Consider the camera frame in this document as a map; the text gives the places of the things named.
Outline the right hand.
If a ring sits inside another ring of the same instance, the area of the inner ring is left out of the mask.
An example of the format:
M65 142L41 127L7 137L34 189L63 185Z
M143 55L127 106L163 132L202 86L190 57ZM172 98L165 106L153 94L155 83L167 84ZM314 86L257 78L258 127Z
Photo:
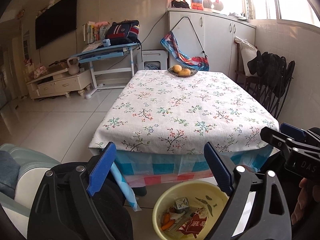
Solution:
M299 187L301 189L294 212L291 215L292 225L295 225L303 218L308 202L312 198L319 202L319 185L315 185L312 181L303 178L300 181Z

